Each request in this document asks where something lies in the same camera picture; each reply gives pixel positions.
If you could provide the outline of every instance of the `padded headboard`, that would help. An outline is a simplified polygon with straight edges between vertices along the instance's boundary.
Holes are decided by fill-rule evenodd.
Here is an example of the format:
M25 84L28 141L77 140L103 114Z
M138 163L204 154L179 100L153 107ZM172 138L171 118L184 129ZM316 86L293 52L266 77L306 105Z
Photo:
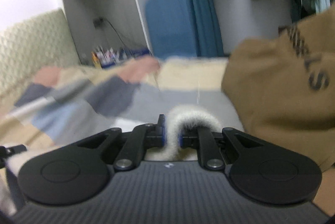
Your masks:
M17 99L41 67L79 64L61 9L0 31L0 106Z

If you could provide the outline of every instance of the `silver bolt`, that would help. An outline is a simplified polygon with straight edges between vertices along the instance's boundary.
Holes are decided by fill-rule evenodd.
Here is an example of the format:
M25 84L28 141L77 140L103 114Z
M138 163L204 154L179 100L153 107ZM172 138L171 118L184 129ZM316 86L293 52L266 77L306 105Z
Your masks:
M128 168L133 164L131 160L121 159L116 162L116 166L120 168Z
M207 166L211 168L220 168L223 166L223 161L219 159L211 159L207 162Z

